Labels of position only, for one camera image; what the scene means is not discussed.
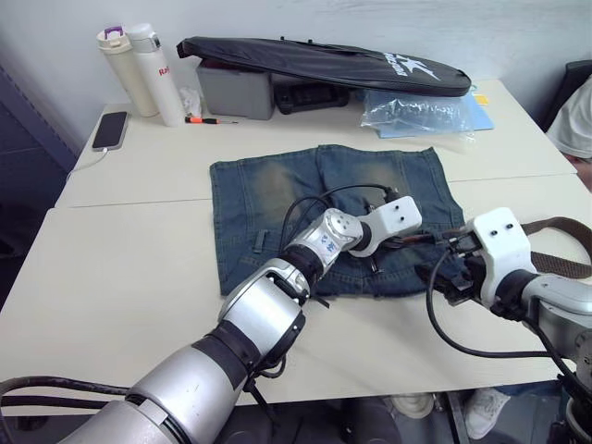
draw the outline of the robotic arm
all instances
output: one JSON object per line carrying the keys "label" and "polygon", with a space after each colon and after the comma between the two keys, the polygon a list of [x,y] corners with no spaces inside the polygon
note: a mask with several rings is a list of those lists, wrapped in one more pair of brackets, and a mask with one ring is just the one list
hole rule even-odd
{"label": "robotic arm", "polygon": [[[463,257],[468,276],[451,282],[436,270],[436,290],[451,304],[473,299],[494,315],[522,321],[534,331],[565,374],[561,380],[572,396],[570,428],[582,442],[592,442],[592,287],[538,274],[530,242],[508,208],[469,221],[450,239],[450,249]],[[575,362],[577,378],[561,358]]]}
{"label": "robotic arm", "polygon": [[[382,241],[420,225],[421,216],[408,196],[361,217],[326,210],[279,257],[232,291],[216,328],[173,353],[136,383],[125,400],[109,402],[61,442],[214,442],[241,391],[260,396],[254,380],[285,357],[304,327],[302,306],[311,288],[339,254],[369,256]],[[582,442],[591,442],[592,288],[539,275],[528,239],[506,208],[476,217],[448,243],[468,272],[447,280],[436,267],[429,288],[440,290],[451,304],[473,299],[495,315],[522,321],[545,338],[556,364],[564,366],[561,357],[575,361],[577,378],[560,367],[569,374],[563,382],[572,395],[567,419]]]}
{"label": "robotic arm", "polygon": [[330,208],[228,296],[218,325],[166,358],[123,401],[109,402],[64,444],[207,444],[242,390],[255,398],[258,372],[275,367],[304,327],[311,287],[342,252],[365,257],[380,242],[419,228],[409,196],[362,217]]}

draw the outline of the brown strap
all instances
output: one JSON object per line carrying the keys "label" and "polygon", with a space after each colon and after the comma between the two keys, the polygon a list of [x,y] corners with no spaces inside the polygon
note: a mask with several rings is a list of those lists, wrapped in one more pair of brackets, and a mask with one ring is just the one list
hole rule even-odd
{"label": "brown strap", "polygon": [[[523,224],[526,235],[539,232],[543,228],[555,228],[563,231],[582,244],[590,262],[592,262],[592,230],[586,225],[569,217],[552,217],[538,220],[530,224]],[[582,279],[592,276],[592,265],[580,264],[561,257],[532,252],[531,259],[536,270],[541,273],[554,273],[565,278]]]}

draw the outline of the bottle cap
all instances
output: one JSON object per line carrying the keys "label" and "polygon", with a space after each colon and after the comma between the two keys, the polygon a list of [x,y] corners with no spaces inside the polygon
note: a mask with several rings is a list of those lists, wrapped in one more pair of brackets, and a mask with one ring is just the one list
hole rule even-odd
{"label": "bottle cap", "polygon": [[107,54],[121,54],[131,49],[128,36],[120,26],[107,28],[96,34],[99,49]]}

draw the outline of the smartphone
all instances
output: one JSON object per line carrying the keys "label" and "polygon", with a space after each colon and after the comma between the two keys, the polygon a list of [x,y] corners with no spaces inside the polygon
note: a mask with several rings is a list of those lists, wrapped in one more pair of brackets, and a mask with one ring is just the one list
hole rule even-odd
{"label": "smartphone", "polygon": [[128,127],[128,115],[125,111],[103,114],[92,141],[92,149],[103,151],[106,148],[111,151],[121,148]]}

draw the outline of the white wall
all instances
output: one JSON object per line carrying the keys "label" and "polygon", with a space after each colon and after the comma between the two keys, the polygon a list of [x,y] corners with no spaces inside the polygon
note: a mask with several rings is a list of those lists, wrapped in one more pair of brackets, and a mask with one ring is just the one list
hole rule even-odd
{"label": "white wall", "polygon": [[563,65],[592,57],[590,0],[0,0],[0,63],[80,149],[103,105],[127,101],[94,36],[140,21],[154,24],[179,87],[196,82],[197,59],[174,50],[185,37],[285,35],[500,78],[534,118]]}

